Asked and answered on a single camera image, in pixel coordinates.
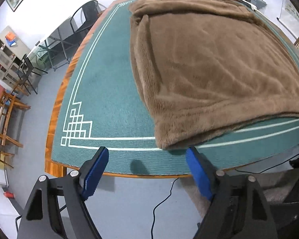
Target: black chair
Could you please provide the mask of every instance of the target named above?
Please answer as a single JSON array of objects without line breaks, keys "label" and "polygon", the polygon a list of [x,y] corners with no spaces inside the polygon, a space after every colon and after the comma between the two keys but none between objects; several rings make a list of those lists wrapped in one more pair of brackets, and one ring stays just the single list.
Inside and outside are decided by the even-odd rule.
[{"label": "black chair", "polygon": [[[97,10],[97,6],[98,6],[98,1],[91,0],[76,10],[76,12],[73,14],[73,16],[71,17],[71,20],[70,20],[70,25],[71,25],[71,28],[72,28],[72,31],[74,34],[82,32],[84,30],[89,31],[91,29],[91,27],[94,25],[96,20],[99,18],[99,16],[98,16],[99,12]],[[83,14],[85,17],[85,22],[77,30],[74,30],[73,25],[72,25],[72,20],[73,20],[73,17],[75,16],[75,14],[81,8],[82,8],[82,11],[83,11]]]},{"label": "black chair", "polygon": [[17,72],[20,80],[12,92],[14,92],[14,90],[17,88],[17,86],[20,85],[20,86],[24,86],[25,89],[28,91],[28,93],[31,94],[26,86],[26,85],[30,85],[32,87],[32,89],[34,90],[34,92],[37,94],[37,91],[34,89],[34,87],[32,86],[32,84],[29,81],[29,76],[31,73],[35,73],[37,75],[40,75],[40,74],[38,74],[37,72],[34,72],[33,69],[37,69],[37,70],[40,70],[41,72],[48,73],[40,68],[34,67],[32,65],[30,59],[27,58],[27,54],[24,54],[21,64],[19,66],[18,72]]}]

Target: shelf cabinet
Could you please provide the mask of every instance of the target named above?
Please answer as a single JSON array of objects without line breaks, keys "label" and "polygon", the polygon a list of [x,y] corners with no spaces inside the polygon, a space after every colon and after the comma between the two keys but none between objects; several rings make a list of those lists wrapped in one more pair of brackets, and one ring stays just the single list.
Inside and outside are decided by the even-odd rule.
[{"label": "shelf cabinet", "polygon": [[19,81],[18,69],[24,54],[29,54],[30,49],[16,36],[16,45],[9,47],[5,36],[13,30],[7,26],[0,33],[0,80],[11,88]]}]

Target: fuzzy blanket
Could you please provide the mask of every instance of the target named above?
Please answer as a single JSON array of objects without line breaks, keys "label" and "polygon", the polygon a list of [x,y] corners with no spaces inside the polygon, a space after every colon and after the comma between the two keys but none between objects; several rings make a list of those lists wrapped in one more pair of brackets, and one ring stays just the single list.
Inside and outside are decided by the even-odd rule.
[{"label": "fuzzy blanket", "polygon": [[268,118],[299,117],[299,70],[232,0],[131,3],[130,53],[156,144],[182,148]]}]

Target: blue object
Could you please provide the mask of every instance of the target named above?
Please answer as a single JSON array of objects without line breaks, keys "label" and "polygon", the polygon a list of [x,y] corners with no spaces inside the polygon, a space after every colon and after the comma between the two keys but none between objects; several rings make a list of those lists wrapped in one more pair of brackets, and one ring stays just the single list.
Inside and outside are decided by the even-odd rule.
[{"label": "blue object", "polygon": [[84,201],[94,194],[96,187],[105,170],[105,167],[109,161],[109,151],[105,147],[100,147],[94,157],[97,157],[97,159],[90,168],[88,174],[84,177],[83,191],[81,193]]},{"label": "blue object", "polygon": [[11,93],[9,89],[6,89],[6,93],[10,93],[12,96],[16,95],[18,99],[20,99],[19,94],[16,92]]},{"label": "blue object", "polygon": [[214,191],[214,180],[211,178],[215,171],[212,164],[207,159],[204,159],[196,150],[195,147],[190,147],[186,150],[186,162],[193,175],[195,183],[199,189],[202,196],[211,200],[215,194]]},{"label": "blue object", "polygon": [[9,47],[12,47],[12,46],[14,46],[14,45],[17,44],[15,40],[9,41],[9,40],[6,38],[6,41],[7,41],[8,45],[9,45]]}]

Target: metal chair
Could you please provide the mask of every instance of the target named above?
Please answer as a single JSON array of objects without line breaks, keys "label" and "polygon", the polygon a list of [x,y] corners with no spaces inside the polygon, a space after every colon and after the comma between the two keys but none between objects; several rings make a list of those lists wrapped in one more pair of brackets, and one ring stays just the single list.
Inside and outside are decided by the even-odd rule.
[{"label": "metal chair", "polygon": [[13,168],[12,165],[10,165],[10,164],[8,164],[8,163],[6,162],[6,156],[11,156],[11,157],[13,157],[14,154],[4,152],[4,151],[2,151],[1,148],[2,148],[2,145],[1,145],[1,142],[0,142],[0,163],[3,163],[5,166],[8,165],[9,167]]},{"label": "metal chair", "polygon": [[46,72],[46,71],[44,71],[44,70],[42,70],[40,68],[34,67],[32,65],[30,59],[27,58],[27,54],[24,54],[24,56],[22,58],[22,61],[21,61],[21,64],[19,66],[18,72],[17,72],[17,74],[18,74],[18,76],[20,78],[20,81],[18,82],[17,86],[24,86],[25,89],[27,90],[27,92],[29,94],[31,94],[31,93],[28,90],[28,88],[27,88],[26,85],[30,85],[32,87],[32,89],[34,90],[34,92],[37,94],[37,91],[34,89],[34,87],[32,86],[32,84],[30,83],[29,76],[30,76],[31,73],[35,73],[37,75],[40,75],[40,74],[38,74],[37,72],[34,72],[33,69],[37,69],[37,70],[39,70],[41,72],[48,73],[48,72]]},{"label": "metal chair", "polygon": [[[97,10],[97,6],[98,6],[98,1],[96,0],[91,0],[87,3],[85,3],[84,5],[82,5],[80,8],[78,8],[75,13],[73,14],[73,16],[70,19],[70,25],[72,28],[73,33],[79,33],[82,32],[84,30],[90,30],[91,27],[94,25],[94,23],[96,22],[96,20],[99,18],[99,11]],[[85,22],[77,29],[74,30],[73,25],[72,25],[72,20],[75,16],[75,14],[82,9],[84,17],[85,17]]]}]

